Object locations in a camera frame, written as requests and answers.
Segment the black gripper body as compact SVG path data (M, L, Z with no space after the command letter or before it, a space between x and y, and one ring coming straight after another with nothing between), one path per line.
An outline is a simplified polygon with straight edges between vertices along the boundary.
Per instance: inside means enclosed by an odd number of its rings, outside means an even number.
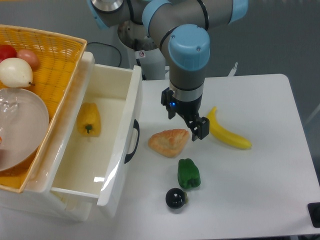
M200 120L199 109L202 102L202 88L181 90L169 88L169 119L178 114L186 123Z

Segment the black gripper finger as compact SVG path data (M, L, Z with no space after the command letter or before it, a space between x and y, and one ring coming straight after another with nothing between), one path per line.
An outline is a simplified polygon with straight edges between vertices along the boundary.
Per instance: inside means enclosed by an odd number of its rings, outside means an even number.
M168 118L172 119L175 117L175 110L172 109L171 103L172 103L172 98L173 98L173 91L170 90L169 88L166 88L161 92L161 104L165 106L167 112L168 112Z
M192 120L186 120L185 123L192 132L193 142L204 139L210 132L210 120L206 117L195 116Z

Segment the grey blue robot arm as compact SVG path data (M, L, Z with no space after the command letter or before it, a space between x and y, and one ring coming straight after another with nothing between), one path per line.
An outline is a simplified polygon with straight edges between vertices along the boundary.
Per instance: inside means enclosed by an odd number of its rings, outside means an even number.
M168 118L179 115L192 139L209 134L199 115L205 73L211 55L208 30L243 18L246 0L89 0L97 24L112 27L130 21L143 26L169 64L169 87L161 94Z

